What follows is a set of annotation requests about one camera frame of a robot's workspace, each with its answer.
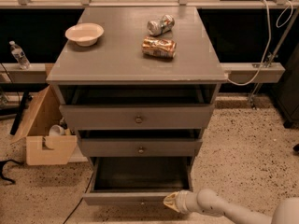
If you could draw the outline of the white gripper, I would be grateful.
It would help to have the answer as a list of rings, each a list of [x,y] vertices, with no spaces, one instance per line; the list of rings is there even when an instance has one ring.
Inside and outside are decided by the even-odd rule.
[[[174,211],[188,214],[199,211],[197,194],[187,190],[173,192],[164,198],[164,205]]]

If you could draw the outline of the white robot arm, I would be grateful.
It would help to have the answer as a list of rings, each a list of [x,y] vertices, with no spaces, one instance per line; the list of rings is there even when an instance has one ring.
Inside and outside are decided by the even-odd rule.
[[[299,198],[288,198],[279,203],[271,217],[229,203],[212,189],[175,191],[164,198],[164,205],[182,214],[226,217],[234,224],[299,224]]]

